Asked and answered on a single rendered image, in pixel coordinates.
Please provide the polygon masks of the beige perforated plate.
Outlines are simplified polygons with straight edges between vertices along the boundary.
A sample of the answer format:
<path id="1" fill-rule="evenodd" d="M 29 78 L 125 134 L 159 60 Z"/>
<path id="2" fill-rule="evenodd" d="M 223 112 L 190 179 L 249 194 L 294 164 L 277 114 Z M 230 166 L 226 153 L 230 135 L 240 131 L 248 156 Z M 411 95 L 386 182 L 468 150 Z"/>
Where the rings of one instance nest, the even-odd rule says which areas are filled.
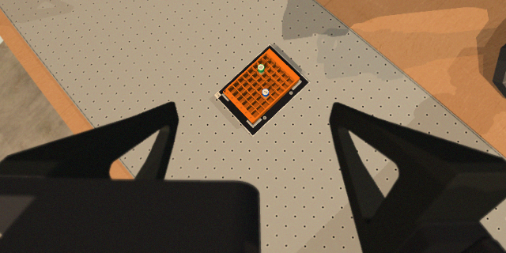
<path id="1" fill-rule="evenodd" d="M 334 102 L 503 157 L 316 0 L 0 0 L 94 128 L 175 102 L 164 179 L 260 194 L 261 253 L 362 253 Z M 215 94 L 268 45 L 310 83 L 255 136 Z"/>

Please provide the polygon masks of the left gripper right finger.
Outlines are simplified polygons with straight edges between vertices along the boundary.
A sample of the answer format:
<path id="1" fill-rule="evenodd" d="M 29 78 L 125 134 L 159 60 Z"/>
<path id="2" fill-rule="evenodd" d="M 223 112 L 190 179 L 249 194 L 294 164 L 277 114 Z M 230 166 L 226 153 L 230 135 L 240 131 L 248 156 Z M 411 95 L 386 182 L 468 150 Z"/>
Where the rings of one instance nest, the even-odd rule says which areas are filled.
<path id="1" fill-rule="evenodd" d="M 506 160 L 334 102 L 330 130 L 362 253 L 392 253 L 420 224 L 480 221 L 506 199 Z M 349 131 L 393 161 L 386 198 Z"/>

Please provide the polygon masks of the orange grid tube rack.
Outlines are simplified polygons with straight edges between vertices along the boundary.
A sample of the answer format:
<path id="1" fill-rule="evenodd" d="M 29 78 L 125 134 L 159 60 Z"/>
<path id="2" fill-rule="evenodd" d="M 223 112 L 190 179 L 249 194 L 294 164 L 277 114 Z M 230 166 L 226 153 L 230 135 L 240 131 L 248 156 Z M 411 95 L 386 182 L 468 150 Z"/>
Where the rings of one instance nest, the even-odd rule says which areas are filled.
<path id="1" fill-rule="evenodd" d="M 263 64 L 261 75 L 258 65 Z M 299 77 L 271 49 L 266 51 L 246 69 L 223 93 L 251 121 L 257 122 L 271 109 L 298 81 Z M 241 83 L 241 84 L 240 84 Z M 254 86 L 254 87 L 253 87 Z M 269 96 L 262 96 L 264 89 Z M 276 91 L 277 90 L 277 91 Z"/>

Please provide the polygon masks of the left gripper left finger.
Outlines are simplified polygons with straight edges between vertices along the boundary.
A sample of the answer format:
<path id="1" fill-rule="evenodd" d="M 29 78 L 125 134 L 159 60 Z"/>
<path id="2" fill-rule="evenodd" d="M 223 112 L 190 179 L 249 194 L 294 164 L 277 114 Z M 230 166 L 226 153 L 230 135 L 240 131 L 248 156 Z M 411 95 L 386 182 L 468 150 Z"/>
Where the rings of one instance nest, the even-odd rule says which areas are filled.
<path id="1" fill-rule="evenodd" d="M 176 104 L 168 102 L 117 122 L 10 154 L 0 161 L 0 174 L 111 179 L 112 163 L 159 130 L 134 179 L 164 179 L 178 124 Z"/>

